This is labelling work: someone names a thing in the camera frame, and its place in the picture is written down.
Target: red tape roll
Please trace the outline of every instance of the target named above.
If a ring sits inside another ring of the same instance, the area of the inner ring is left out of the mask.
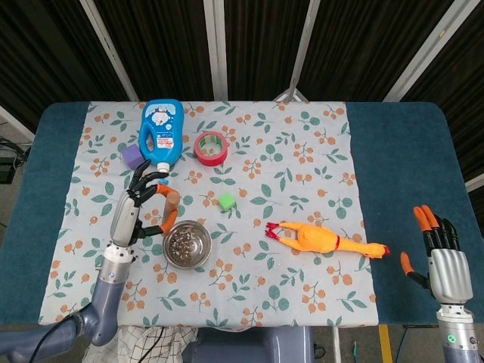
[[[220,145],[220,153],[216,155],[206,155],[202,153],[201,148],[206,144],[218,144]],[[224,135],[220,132],[208,131],[197,137],[194,145],[195,155],[197,159],[205,166],[217,166],[222,164],[227,159],[228,143],[225,140]]]

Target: blue detergent bottle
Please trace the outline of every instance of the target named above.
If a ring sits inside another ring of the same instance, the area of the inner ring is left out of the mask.
[[[177,100],[152,100],[144,106],[139,148],[159,172],[169,172],[182,153],[184,117],[183,105]],[[153,138],[153,150],[147,146],[149,135]]]

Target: yellow stripe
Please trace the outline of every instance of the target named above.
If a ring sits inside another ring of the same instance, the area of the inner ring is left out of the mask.
[[[378,333],[380,334],[381,358],[383,359],[383,363],[393,363],[388,325],[378,325]]]

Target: floral tablecloth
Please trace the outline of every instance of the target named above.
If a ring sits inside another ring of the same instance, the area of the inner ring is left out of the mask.
[[[113,211],[132,176],[120,151],[138,143],[143,107],[90,103],[42,324],[62,319],[91,298]],[[161,236],[140,240],[119,324],[231,329],[377,324],[368,259],[346,252],[299,253],[264,235],[266,222],[287,220],[325,225],[366,243],[345,104],[186,102],[184,107],[184,148],[169,185],[181,193],[178,220],[204,224],[212,253],[201,267],[182,271],[167,265]],[[230,144],[221,166],[195,159],[193,142],[207,130],[221,132]],[[237,205],[222,213],[217,198],[225,192]],[[144,224],[160,224],[163,203],[155,196],[143,205]]]

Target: checkered cloth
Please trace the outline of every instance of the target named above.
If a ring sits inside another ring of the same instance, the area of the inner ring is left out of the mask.
[[[197,328],[121,327],[105,346],[91,344],[85,351],[82,363],[135,363],[150,349],[143,362],[182,363],[182,352],[195,340]]]

